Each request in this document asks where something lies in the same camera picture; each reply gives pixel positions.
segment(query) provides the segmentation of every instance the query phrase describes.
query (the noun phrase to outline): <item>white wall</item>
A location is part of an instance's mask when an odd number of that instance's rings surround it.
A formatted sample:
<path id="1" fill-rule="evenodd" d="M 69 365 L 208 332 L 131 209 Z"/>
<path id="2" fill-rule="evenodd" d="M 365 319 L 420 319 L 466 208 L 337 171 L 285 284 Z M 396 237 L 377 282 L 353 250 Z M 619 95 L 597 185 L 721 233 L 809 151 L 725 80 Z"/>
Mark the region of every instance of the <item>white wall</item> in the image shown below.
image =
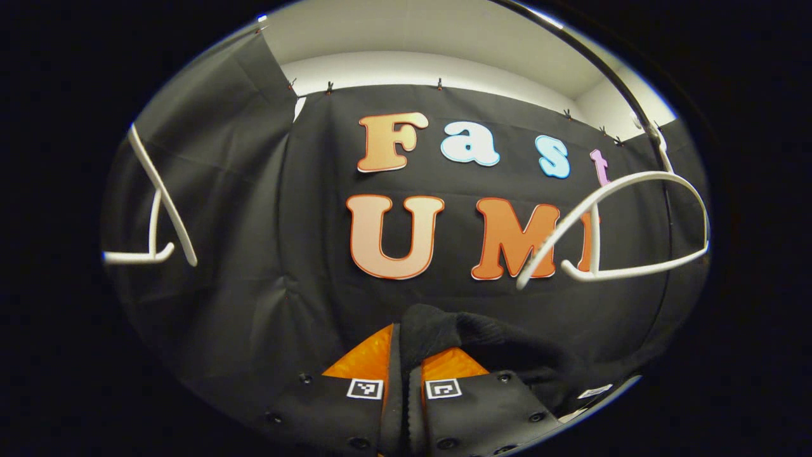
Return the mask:
<path id="1" fill-rule="evenodd" d="M 478 90 L 514 98 L 557 112 L 570 110 L 570 115 L 595 128 L 605 126 L 611 136 L 621 140 L 642 133 L 629 117 L 632 108 L 614 85 L 604 79 L 576 100 L 567 98 L 553 89 L 523 76 L 470 60 L 438 54 L 402 51 L 366 51 L 332 54 L 299 60 L 281 66 L 289 81 L 296 78 L 293 87 L 299 95 L 327 90 L 327 81 L 333 90 L 363 85 L 437 85 L 443 78 L 444 87 Z M 666 124 L 676 118 L 672 109 L 628 67 L 621 67 L 620 79 L 639 101 L 649 119 Z M 299 115 L 305 100 L 296 105 Z"/>
<path id="2" fill-rule="evenodd" d="M 299 60 L 282 65 L 288 81 L 296 78 L 293 88 L 299 95 L 361 85 L 437 85 L 478 90 L 502 95 L 563 113 L 570 110 L 576 119 L 584 119 L 580 108 L 570 98 L 495 67 L 469 60 L 416 52 L 369 51 L 333 54 Z M 296 115 L 302 103 L 297 106 Z"/>
<path id="3" fill-rule="evenodd" d="M 630 68 L 623 66 L 617 71 L 617 75 L 628 86 L 650 121 L 663 125 L 676 119 L 674 111 L 654 88 Z M 611 137 L 616 135 L 621 140 L 627 140 L 643 133 L 631 121 L 629 113 L 632 108 L 608 79 L 584 92 L 576 102 L 579 111 L 585 116 L 585 122 L 595 128 L 605 126 Z"/>

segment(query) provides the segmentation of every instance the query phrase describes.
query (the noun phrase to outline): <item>black fabric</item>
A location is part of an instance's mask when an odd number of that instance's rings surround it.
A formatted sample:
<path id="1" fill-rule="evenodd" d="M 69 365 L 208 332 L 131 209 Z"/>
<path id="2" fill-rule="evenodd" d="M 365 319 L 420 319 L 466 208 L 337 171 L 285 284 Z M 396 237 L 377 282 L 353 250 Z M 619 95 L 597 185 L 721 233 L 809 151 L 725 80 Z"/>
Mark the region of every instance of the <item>black fabric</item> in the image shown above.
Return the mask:
<path id="1" fill-rule="evenodd" d="M 572 280 L 560 262 L 581 258 L 579 224 L 557 243 L 552 277 L 532 280 L 522 291 L 507 271 L 495 281 L 471 277 L 482 252 L 479 199 L 508 200 L 522 226 L 538 204 L 554 205 L 564 217 L 599 187 L 593 150 L 609 163 L 610 179 L 658 170 L 643 136 L 619 147 L 560 113 L 462 89 L 384 85 L 310 94 L 294 123 L 295 104 L 260 35 L 236 34 L 192 61 L 136 126 L 199 263 L 188 265 L 161 209 L 158 249 L 171 241 L 176 252 L 161 264 L 107 268 L 145 343 L 192 391 L 244 423 L 261 414 L 259 398 L 283 395 L 284 380 L 322 372 L 392 322 L 402 322 L 401 381 L 408 382 L 422 358 L 463 346 L 486 368 L 515 371 L 556 414 L 569 412 L 591 401 L 576 401 L 582 390 L 619 383 L 661 354 L 696 301 L 706 259 L 668 273 L 668 282 L 664 273 Z M 365 154 L 359 120 L 410 111 L 425 115 L 429 126 L 417 130 L 416 148 L 405 153 L 407 166 L 358 172 Z M 499 163 L 446 159 L 439 149 L 447 137 L 443 128 L 455 121 L 487 127 Z M 678 121 L 663 131 L 676 172 L 707 196 L 687 131 Z M 566 179 L 542 173 L 534 147 L 539 135 L 568 148 Z M 601 203 L 603 269 L 667 260 L 669 230 L 674 255 L 699 247 L 702 220 L 692 216 L 695 203 L 675 191 L 669 226 L 660 187 L 642 183 Z M 392 199 L 382 248 L 395 258 L 406 255 L 411 242 L 404 200 L 444 200 L 425 272 L 389 281 L 353 263 L 346 201 L 358 194 Z M 104 250 L 146 251 L 152 197 L 146 173 L 124 142 L 105 195 Z M 500 263 L 505 267 L 504 259 Z M 411 388 L 403 386 L 404 392 Z M 381 431 L 389 451 L 392 414 Z"/>
<path id="2" fill-rule="evenodd" d="M 243 422 L 285 375 L 308 369 L 299 361 L 318 359 L 311 343 L 293 343 L 311 339 L 314 327 L 288 304 L 279 262 L 277 187 L 295 104 L 261 35 L 237 33 L 179 72 L 135 125 L 198 265 L 187 263 L 162 206 L 158 249 L 174 242 L 175 253 L 160 264 L 106 268 L 145 344 L 193 392 Z M 103 250 L 147 251 L 153 193 L 125 140 L 104 195 Z M 320 329 L 323 347 L 332 346 L 330 333 Z"/>
<path id="3" fill-rule="evenodd" d="M 557 416 L 572 408 L 566 399 L 599 387 L 595 383 L 602 381 L 582 359 L 543 336 L 487 316 L 450 313 L 422 304 L 406 311 L 400 344 L 405 376 L 423 359 L 451 347 L 462 347 L 489 372 L 515 371 Z"/>
<path id="4" fill-rule="evenodd" d="M 359 173 L 364 157 L 367 115 L 417 111 L 429 126 L 417 131 L 417 146 L 406 153 L 406 167 Z M 486 168 L 455 163 L 440 153 L 443 128 L 459 120 L 491 130 L 500 162 Z M 567 145 L 570 176 L 544 176 L 533 146 L 546 134 Z M 579 283 L 561 271 L 533 280 L 517 291 L 505 275 L 475 281 L 470 270 L 482 249 L 483 197 L 507 199 L 526 224 L 534 207 L 555 205 L 564 217 L 599 187 L 589 154 L 600 149 L 610 179 L 657 170 L 653 151 L 615 146 L 597 129 L 553 111 L 492 94 L 462 89 L 437 91 L 420 86 L 372 86 L 310 94 L 288 144 L 280 193 L 280 235 L 284 263 L 307 294 L 307 307 L 326 309 L 351 348 L 388 322 L 399 321 L 416 302 L 444 311 L 494 317 L 561 342 L 587 360 L 613 360 L 636 350 L 646 337 L 663 295 L 664 275 L 602 283 Z M 667 260 L 668 225 L 659 183 L 621 190 L 601 204 L 604 268 L 623 268 Z M 351 214 L 347 198 L 379 194 L 392 199 L 386 213 L 382 248 L 391 257 L 408 253 L 411 215 L 403 201 L 413 195 L 442 198 L 437 216 L 434 257 L 428 270 L 406 281 L 387 281 L 362 272 L 349 252 Z M 578 224 L 555 247 L 555 263 L 581 258 L 583 229 Z"/>

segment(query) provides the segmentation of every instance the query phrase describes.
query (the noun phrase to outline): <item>light blue letter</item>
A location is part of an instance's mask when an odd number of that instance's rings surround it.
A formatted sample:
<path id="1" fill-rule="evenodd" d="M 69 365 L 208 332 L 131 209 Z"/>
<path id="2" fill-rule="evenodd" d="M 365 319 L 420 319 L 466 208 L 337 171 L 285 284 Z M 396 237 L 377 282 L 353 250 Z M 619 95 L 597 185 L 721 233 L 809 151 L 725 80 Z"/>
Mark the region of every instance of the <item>light blue letter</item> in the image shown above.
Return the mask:
<path id="1" fill-rule="evenodd" d="M 538 164 L 548 176 L 564 179 L 569 176 L 569 161 L 567 161 L 567 147 L 561 140 L 539 135 L 536 137 L 536 149 L 542 157 Z"/>
<path id="2" fill-rule="evenodd" d="M 464 131 L 469 135 L 460 135 Z M 452 122 L 446 125 L 448 137 L 440 143 L 440 150 L 454 162 L 475 161 L 485 167 L 493 167 L 499 161 L 494 150 L 494 136 L 487 127 L 474 122 Z"/>

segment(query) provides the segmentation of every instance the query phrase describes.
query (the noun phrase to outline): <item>white wire frame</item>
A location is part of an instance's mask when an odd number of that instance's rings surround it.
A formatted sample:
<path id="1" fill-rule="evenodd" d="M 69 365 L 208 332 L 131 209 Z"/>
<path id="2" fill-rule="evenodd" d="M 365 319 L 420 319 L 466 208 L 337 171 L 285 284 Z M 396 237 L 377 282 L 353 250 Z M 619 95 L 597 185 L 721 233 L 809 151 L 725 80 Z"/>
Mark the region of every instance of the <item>white wire frame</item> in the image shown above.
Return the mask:
<path id="1" fill-rule="evenodd" d="M 147 264 L 147 263 L 161 263 L 169 259 L 169 256 L 172 255 L 172 252 L 175 250 L 175 244 L 172 242 L 168 242 L 166 246 L 161 250 L 161 252 L 157 252 L 157 232 L 158 232 L 158 214 L 160 210 L 160 206 L 163 203 L 164 207 L 166 208 L 166 212 L 169 214 L 169 219 L 172 221 L 172 225 L 175 226 L 175 231 L 178 234 L 178 239 L 180 240 L 180 245 L 183 248 L 184 254 L 186 255 L 186 260 L 189 262 L 190 265 L 193 267 L 197 266 L 197 256 L 195 255 L 194 247 L 192 246 L 192 240 L 189 239 L 189 234 L 186 231 L 186 227 L 184 226 L 184 222 L 180 219 L 180 214 L 178 213 L 177 208 L 175 208 L 175 204 L 172 202 L 172 198 L 169 195 L 169 192 L 166 190 L 166 186 L 163 184 L 163 180 L 161 176 L 158 174 L 158 170 L 155 168 L 155 165 L 152 163 L 152 160 L 149 159 L 149 155 L 147 154 L 146 149 L 144 148 L 144 144 L 141 142 L 141 139 L 138 135 L 138 130 L 136 129 L 135 123 L 130 125 L 130 129 L 127 132 L 127 139 L 130 141 L 132 145 L 132 149 L 135 151 L 136 157 L 138 161 L 141 163 L 141 166 L 146 171 L 147 176 L 149 176 L 149 180 L 152 181 L 153 186 L 155 188 L 155 195 L 153 197 L 153 205 L 152 211 L 149 215 L 149 251 L 148 252 L 103 252 L 103 261 L 104 264 L 113 265 L 113 264 Z"/>

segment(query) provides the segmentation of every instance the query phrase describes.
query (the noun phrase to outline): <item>white label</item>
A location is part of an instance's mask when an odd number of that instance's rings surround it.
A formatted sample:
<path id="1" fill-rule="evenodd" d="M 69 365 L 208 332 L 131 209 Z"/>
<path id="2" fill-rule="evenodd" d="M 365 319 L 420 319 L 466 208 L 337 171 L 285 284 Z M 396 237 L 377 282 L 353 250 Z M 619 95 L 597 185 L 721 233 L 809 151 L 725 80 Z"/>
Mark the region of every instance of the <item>white label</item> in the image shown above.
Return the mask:
<path id="1" fill-rule="evenodd" d="M 611 389 L 611 387 L 612 384 L 607 384 L 603 387 L 598 387 L 597 389 L 584 390 L 583 394 L 578 395 L 578 399 L 580 400 L 581 398 L 594 397 L 597 394 L 602 394 L 606 392 L 607 390 Z"/>

